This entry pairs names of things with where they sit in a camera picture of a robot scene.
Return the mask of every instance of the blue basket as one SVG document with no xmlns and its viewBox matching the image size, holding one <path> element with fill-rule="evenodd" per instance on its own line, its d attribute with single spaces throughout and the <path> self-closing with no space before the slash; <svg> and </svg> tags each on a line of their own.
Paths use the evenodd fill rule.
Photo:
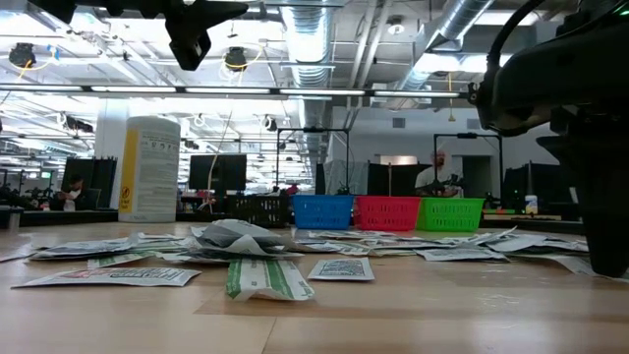
<svg viewBox="0 0 629 354">
<path fill-rule="evenodd" d="M 293 196 L 295 226 L 304 229 L 347 230 L 354 196 Z"/>
</svg>

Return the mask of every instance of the qr code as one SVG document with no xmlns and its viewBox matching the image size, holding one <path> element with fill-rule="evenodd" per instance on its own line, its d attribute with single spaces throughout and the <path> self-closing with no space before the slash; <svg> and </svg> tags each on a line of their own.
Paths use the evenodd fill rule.
<svg viewBox="0 0 629 354">
<path fill-rule="evenodd" d="M 365 275 L 360 260 L 328 261 L 323 265 L 320 275 Z"/>
</svg>

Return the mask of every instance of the plastic basket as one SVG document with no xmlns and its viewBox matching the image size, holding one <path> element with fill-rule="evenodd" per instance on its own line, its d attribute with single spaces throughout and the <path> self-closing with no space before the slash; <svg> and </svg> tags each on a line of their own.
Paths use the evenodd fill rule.
<svg viewBox="0 0 629 354">
<path fill-rule="evenodd" d="M 417 229 L 426 231 L 476 231 L 484 199 L 422 198 Z"/>
<path fill-rule="evenodd" d="M 295 226 L 306 229 L 346 230 L 354 196 L 293 196 Z"/>
<path fill-rule="evenodd" d="M 234 218 L 266 228 L 288 225 L 288 197 L 229 196 L 227 201 Z"/>
<path fill-rule="evenodd" d="M 419 197 L 356 197 L 354 224 L 361 230 L 408 231 L 415 228 Z"/>
</svg>

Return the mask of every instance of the pillar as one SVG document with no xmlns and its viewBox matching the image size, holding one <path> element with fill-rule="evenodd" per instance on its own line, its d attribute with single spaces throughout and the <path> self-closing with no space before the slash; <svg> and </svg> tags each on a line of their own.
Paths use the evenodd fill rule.
<svg viewBox="0 0 629 354">
<path fill-rule="evenodd" d="M 122 160 L 127 137 L 127 119 L 129 119 L 129 100 L 118 98 L 100 98 L 98 118 L 96 120 L 96 142 L 94 157 L 113 156 L 118 159 L 116 174 L 111 191 L 109 207 L 118 208 Z"/>
</svg>

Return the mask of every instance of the yellow stripe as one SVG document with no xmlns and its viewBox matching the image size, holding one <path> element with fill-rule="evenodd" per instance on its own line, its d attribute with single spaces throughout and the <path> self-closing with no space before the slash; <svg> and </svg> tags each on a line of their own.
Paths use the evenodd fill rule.
<svg viewBox="0 0 629 354">
<path fill-rule="evenodd" d="M 125 141 L 125 155 L 122 163 L 120 183 L 120 212 L 131 212 L 134 202 L 134 182 L 136 180 L 136 157 L 138 154 L 138 131 L 128 130 Z"/>
</svg>

